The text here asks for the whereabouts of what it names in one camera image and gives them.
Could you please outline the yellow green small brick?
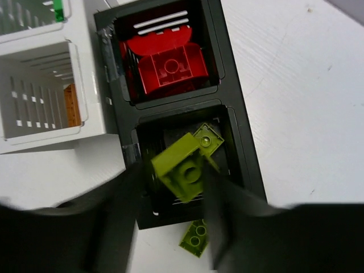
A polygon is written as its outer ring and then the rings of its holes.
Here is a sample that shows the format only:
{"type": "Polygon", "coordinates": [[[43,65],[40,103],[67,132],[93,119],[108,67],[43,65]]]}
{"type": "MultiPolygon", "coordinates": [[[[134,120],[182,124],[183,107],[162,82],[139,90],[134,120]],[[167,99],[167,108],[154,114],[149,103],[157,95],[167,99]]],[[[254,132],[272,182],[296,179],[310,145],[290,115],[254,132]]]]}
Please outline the yellow green small brick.
{"type": "Polygon", "coordinates": [[[225,141],[212,127],[203,123],[193,134],[206,156],[211,156],[225,141]]]}

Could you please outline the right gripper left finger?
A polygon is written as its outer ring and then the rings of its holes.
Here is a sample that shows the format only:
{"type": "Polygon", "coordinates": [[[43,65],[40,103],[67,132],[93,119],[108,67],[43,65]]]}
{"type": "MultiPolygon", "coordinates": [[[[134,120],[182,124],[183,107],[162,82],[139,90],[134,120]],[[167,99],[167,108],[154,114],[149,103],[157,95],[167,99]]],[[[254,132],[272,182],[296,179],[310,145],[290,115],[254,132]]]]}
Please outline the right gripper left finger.
{"type": "Polygon", "coordinates": [[[1,205],[1,271],[125,272],[143,183],[135,163],[56,207],[1,205]]]}

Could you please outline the yellow green square brick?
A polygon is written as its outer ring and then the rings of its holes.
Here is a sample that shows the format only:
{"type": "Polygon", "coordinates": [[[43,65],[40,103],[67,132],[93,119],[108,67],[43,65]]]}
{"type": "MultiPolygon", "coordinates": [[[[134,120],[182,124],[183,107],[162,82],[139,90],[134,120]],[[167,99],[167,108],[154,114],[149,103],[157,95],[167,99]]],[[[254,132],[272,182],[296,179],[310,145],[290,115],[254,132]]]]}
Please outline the yellow green square brick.
{"type": "Polygon", "coordinates": [[[156,177],[183,203],[203,192],[202,169],[205,163],[217,172],[220,170],[191,133],[156,155],[151,163],[156,177]]]}

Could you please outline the black slotted container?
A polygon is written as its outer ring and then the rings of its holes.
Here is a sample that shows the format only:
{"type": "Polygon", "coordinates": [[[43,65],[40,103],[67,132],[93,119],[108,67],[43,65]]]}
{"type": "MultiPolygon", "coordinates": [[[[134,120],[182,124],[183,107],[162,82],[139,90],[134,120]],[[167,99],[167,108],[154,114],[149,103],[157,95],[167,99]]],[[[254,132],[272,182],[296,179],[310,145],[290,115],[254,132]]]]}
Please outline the black slotted container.
{"type": "Polygon", "coordinates": [[[224,175],[265,198],[251,127],[220,1],[135,1],[95,14],[127,166],[150,161],[179,138],[207,123],[225,140],[213,153],[224,175]],[[127,41],[165,29],[192,29],[209,73],[148,96],[127,41]]]}

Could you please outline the white slotted container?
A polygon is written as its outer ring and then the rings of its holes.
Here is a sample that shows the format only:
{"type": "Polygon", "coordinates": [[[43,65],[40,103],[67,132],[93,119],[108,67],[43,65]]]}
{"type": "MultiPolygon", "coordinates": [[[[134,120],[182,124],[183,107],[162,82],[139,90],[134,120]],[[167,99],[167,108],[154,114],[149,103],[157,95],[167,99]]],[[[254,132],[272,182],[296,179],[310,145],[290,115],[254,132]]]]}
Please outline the white slotted container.
{"type": "Polygon", "coordinates": [[[95,13],[117,1],[1,2],[1,153],[117,132],[95,13]]]}

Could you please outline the green long lego piece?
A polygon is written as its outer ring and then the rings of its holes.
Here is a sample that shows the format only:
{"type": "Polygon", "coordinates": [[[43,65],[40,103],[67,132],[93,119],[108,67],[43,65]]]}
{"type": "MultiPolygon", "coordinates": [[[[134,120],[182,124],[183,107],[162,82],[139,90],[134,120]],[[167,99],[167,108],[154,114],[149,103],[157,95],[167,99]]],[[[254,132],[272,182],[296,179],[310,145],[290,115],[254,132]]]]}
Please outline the green long lego piece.
{"type": "Polygon", "coordinates": [[[64,10],[62,0],[53,0],[53,9],[56,22],[64,21],[64,10]]]}

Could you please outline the yellow green long brick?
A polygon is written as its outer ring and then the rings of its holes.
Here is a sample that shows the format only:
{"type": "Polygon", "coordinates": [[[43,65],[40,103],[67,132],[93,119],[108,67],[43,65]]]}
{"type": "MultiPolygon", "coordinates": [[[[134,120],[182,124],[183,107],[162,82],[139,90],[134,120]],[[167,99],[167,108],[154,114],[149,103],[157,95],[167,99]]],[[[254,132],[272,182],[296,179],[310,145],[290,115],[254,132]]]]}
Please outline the yellow green long brick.
{"type": "Polygon", "coordinates": [[[204,219],[192,221],[183,235],[179,246],[190,254],[200,258],[209,243],[204,219]]]}

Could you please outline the red rounded lego brick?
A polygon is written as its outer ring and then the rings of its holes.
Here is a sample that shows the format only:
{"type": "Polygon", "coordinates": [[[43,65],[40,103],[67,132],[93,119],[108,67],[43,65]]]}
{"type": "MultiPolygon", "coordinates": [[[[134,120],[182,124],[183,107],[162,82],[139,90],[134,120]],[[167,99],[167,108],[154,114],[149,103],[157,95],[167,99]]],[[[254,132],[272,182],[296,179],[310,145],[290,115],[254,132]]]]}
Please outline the red rounded lego brick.
{"type": "Polygon", "coordinates": [[[145,56],[138,69],[148,96],[180,82],[209,77],[201,48],[195,43],[145,56]]]}

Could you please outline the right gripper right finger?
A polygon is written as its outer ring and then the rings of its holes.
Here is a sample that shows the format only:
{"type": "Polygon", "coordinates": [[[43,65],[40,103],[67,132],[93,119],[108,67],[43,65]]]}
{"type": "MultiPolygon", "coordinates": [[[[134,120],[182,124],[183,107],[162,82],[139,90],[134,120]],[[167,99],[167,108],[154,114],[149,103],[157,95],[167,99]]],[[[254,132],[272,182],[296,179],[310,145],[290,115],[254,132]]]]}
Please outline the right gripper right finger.
{"type": "Polygon", "coordinates": [[[204,218],[218,272],[362,272],[363,205],[277,208],[206,164],[204,218]]]}

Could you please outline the red curved lego brick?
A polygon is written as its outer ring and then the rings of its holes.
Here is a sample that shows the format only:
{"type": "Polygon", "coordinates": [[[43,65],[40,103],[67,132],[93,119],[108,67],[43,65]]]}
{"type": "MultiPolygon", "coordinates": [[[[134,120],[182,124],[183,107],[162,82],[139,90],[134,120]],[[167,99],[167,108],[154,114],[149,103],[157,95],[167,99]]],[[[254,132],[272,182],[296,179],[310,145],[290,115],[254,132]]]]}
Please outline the red curved lego brick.
{"type": "Polygon", "coordinates": [[[135,36],[127,41],[127,45],[134,54],[149,56],[184,46],[191,36],[192,29],[183,25],[176,31],[168,28],[161,34],[151,32],[145,36],[135,36]]]}

